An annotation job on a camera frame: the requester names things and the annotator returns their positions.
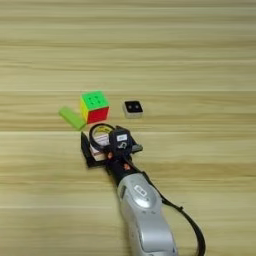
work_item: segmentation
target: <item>red cube face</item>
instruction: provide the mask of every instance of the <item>red cube face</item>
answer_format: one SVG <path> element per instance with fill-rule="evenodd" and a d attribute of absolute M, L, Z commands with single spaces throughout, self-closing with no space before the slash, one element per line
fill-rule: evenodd
<path fill-rule="evenodd" d="M 87 123 L 90 124 L 106 120 L 108 117 L 108 110 L 109 107 L 91 110 L 89 112 Z"/>

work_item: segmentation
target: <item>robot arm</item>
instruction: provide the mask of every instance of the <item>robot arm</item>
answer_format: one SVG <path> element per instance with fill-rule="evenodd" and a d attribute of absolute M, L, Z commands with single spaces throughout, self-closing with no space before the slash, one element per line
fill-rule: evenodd
<path fill-rule="evenodd" d="M 144 176 L 137 173 L 123 178 L 118 196 L 133 255 L 177 256 L 172 232 L 162 215 L 162 199 Z"/>

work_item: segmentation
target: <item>green cube face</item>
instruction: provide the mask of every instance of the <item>green cube face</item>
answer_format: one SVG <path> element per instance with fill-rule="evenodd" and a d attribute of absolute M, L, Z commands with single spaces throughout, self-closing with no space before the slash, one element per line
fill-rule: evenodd
<path fill-rule="evenodd" d="M 89 111 L 109 106 L 107 99 L 101 91 L 85 93 L 82 95 L 82 98 Z"/>

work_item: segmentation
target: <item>label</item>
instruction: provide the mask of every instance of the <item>label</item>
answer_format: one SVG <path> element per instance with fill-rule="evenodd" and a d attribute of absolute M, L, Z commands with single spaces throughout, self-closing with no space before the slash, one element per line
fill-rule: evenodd
<path fill-rule="evenodd" d="M 143 197 L 146 197 L 148 195 L 147 191 L 144 190 L 140 185 L 136 185 L 134 189 Z"/>
<path fill-rule="evenodd" d="M 128 139 L 127 134 L 117 136 L 117 141 L 124 141 L 124 140 L 127 140 L 127 139 Z"/>

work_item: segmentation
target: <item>wooden table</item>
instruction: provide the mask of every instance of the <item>wooden table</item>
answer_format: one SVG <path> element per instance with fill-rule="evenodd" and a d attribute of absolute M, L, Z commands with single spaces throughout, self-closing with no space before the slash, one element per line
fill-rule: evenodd
<path fill-rule="evenodd" d="M 131 255 L 111 179 L 57 114 L 96 89 L 207 255 L 255 255 L 255 21 L 254 0 L 0 0 L 0 255 Z M 130 99 L 143 119 L 124 118 Z M 195 255 L 188 223 L 164 213 Z"/>

